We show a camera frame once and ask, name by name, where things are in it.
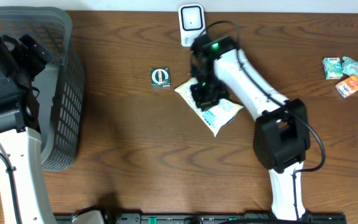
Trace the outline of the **orange wet wipes pack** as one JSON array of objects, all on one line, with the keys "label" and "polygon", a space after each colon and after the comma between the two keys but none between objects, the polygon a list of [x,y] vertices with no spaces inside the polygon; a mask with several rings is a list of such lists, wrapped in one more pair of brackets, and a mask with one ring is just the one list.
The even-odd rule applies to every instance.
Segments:
[{"label": "orange wet wipes pack", "polygon": [[191,95],[190,86],[197,84],[196,78],[190,78],[187,82],[175,88],[188,106],[200,117],[205,125],[213,132],[214,137],[218,135],[219,130],[231,122],[236,114],[243,109],[243,106],[235,104],[227,99],[220,99],[219,103],[212,108],[202,111],[196,106]]}]

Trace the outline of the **teal small tissue pack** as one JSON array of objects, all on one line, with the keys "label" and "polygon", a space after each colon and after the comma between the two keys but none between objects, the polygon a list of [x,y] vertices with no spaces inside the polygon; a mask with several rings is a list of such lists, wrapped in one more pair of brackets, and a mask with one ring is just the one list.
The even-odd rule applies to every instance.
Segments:
[{"label": "teal small tissue pack", "polygon": [[339,57],[323,58],[322,60],[325,79],[339,80],[343,76],[341,59]]}]

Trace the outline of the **dark round-label can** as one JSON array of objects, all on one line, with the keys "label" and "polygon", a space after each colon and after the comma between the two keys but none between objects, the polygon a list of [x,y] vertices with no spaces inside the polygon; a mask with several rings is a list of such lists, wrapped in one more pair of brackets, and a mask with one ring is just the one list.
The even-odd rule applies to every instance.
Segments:
[{"label": "dark round-label can", "polygon": [[150,69],[152,88],[170,87],[170,71],[168,67]]}]

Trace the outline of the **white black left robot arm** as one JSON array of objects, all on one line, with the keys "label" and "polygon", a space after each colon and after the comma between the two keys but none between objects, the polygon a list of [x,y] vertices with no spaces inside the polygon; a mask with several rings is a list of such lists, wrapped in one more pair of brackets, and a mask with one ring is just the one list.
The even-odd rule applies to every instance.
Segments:
[{"label": "white black left robot arm", "polygon": [[51,61],[30,35],[0,35],[0,196],[5,223],[105,223],[98,209],[52,212],[41,166],[39,102],[32,83]]}]

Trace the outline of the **mint green snack packet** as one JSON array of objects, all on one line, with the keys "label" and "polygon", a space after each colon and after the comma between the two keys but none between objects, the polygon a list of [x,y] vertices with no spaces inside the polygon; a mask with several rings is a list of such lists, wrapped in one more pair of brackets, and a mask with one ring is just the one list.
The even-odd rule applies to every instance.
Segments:
[{"label": "mint green snack packet", "polygon": [[343,57],[342,72],[346,75],[355,75],[358,78],[358,62],[349,58]]}]

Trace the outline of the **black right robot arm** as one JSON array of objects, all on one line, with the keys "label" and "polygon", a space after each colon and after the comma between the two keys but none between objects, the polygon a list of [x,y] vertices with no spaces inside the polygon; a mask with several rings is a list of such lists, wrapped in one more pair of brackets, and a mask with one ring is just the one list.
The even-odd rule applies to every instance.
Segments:
[{"label": "black right robot arm", "polygon": [[273,215],[300,220],[306,213],[298,190],[300,170],[310,148],[305,104],[270,86],[230,36],[212,40],[202,34],[190,50],[191,74],[197,79],[190,88],[195,105],[207,111],[230,93],[237,96],[254,120],[253,149],[269,172]]}]

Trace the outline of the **orange small snack pack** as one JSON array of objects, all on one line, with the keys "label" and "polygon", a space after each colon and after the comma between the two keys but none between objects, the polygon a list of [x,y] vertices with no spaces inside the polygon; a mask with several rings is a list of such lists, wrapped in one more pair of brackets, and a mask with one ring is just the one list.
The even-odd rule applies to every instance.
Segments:
[{"label": "orange small snack pack", "polygon": [[349,76],[335,87],[343,98],[347,98],[358,91],[358,77],[356,75]]}]

